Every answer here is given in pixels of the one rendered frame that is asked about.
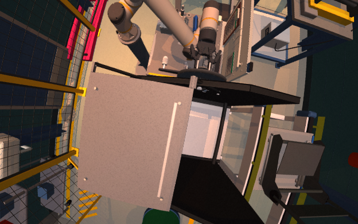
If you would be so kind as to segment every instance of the beige floor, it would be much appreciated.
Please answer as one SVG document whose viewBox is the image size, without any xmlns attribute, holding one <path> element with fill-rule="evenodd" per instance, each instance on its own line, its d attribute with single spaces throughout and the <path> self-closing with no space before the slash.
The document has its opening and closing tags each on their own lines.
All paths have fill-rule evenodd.
<svg viewBox="0 0 358 224">
<path fill-rule="evenodd" d="M 108 7 L 117 1 L 118 0 L 110 0 L 107 2 L 106 12 L 102 18 L 100 36 L 97 40 L 97 45 L 95 47 L 94 61 L 134 74 L 137 59 L 127 46 L 124 46 L 119 42 L 115 33 L 116 29 L 107 17 Z M 221 2 L 228 3 L 228 0 L 222 0 Z M 265 5 L 270 4 L 270 6 L 273 5 L 272 7 L 275 9 L 279 8 L 279 6 L 282 5 L 282 3 L 280 3 L 280 0 L 261 0 L 261 3 Z M 204 3 L 201 3 L 201 1 L 186 0 L 183 1 L 182 4 L 185 5 L 185 11 L 188 11 L 190 9 L 190 12 L 192 13 L 201 14 L 200 12 L 202 11 L 202 6 Z M 143 5 L 133 17 L 132 22 L 136 23 L 141 28 L 142 40 L 145 43 L 147 50 L 150 51 L 151 45 L 153 43 L 155 26 L 157 25 L 157 17 L 146 5 Z M 301 39 L 301 36 L 304 38 L 305 34 L 301 33 L 299 28 L 291 28 L 291 40 L 289 47 L 295 46 Z M 289 56 L 293 56 L 298 53 L 299 52 L 297 50 L 292 50 L 289 51 Z M 289 64 L 280 69 L 276 69 L 274 66 L 275 64 L 273 62 L 264 59 L 251 57 L 251 61 L 254 62 L 254 71 L 236 80 L 236 82 L 255 84 L 257 86 L 267 87 L 288 94 L 303 97 L 306 59 Z M 88 69 L 85 73 L 85 82 L 83 87 L 88 87 L 90 67 L 91 62 L 89 62 Z M 97 71 L 117 75 L 114 72 L 102 68 L 98 68 Z M 81 100 L 78 117 L 79 122 L 77 126 L 77 132 L 79 136 L 81 132 L 81 120 L 83 119 L 84 105 L 85 98 Z M 301 108 L 302 105 L 275 105 L 273 107 L 272 112 L 282 115 L 294 115 L 294 113 Z M 272 121 L 270 126 L 291 129 L 291 122 L 288 123 Z M 79 136 L 77 137 L 77 142 L 75 143 L 77 148 L 80 148 Z M 140 224 L 142 222 L 143 213 L 146 208 L 107 198 L 102 200 L 100 204 L 102 202 L 106 209 L 104 209 L 103 211 L 98 211 L 99 217 L 96 216 L 84 219 L 84 221 L 82 221 L 83 223 L 100 222 L 100 219 L 103 219 L 103 222 L 100 223 Z M 181 224 L 187 224 L 188 222 L 189 218 L 181 215 Z"/>
</svg>

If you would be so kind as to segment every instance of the green circular object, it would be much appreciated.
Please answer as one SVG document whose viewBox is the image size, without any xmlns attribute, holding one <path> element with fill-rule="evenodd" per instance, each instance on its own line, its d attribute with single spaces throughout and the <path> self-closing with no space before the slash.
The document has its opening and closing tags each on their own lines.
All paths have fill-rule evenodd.
<svg viewBox="0 0 358 224">
<path fill-rule="evenodd" d="M 172 211 L 152 209 L 145 214 L 142 224 L 180 224 L 180 220 Z"/>
</svg>

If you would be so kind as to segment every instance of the yellow box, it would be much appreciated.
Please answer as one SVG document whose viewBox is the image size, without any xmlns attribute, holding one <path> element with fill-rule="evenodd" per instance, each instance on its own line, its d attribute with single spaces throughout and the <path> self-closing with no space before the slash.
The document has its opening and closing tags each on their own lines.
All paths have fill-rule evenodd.
<svg viewBox="0 0 358 224">
<path fill-rule="evenodd" d="M 345 26 L 355 21 L 354 17 L 349 16 L 349 12 L 324 2 L 314 3 L 314 0 L 309 0 L 309 7 L 316 9 L 319 16 Z"/>
</svg>

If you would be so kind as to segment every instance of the robotic arm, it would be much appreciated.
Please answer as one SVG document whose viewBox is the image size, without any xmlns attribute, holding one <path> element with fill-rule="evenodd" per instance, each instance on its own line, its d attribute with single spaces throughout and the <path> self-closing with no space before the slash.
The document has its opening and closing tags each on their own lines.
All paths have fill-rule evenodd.
<svg viewBox="0 0 358 224">
<path fill-rule="evenodd" d="M 140 39 L 140 28 L 132 23 L 131 19 L 143 2 L 173 33 L 183 46 L 183 55 L 195 60 L 195 65 L 198 65 L 201 55 L 208 57 L 209 63 L 212 64 L 220 60 L 221 51 L 215 52 L 219 4 L 213 0 L 205 3 L 200 27 L 195 33 L 188 28 L 168 0 L 120 0 L 108 8 L 108 17 L 116 27 L 118 39 L 122 44 L 131 45 Z"/>
</svg>

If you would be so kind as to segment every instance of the cabinet door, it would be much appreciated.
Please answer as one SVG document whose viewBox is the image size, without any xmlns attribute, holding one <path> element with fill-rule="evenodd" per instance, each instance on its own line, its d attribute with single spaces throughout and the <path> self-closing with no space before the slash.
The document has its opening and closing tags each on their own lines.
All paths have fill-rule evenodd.
<svg viewBox="0 0 358 224">
<path fill-rule="evenodd" d="M 169 211 L 192 96 L 192 88 L 91 73 L 78 187 Z"/>
</svg>

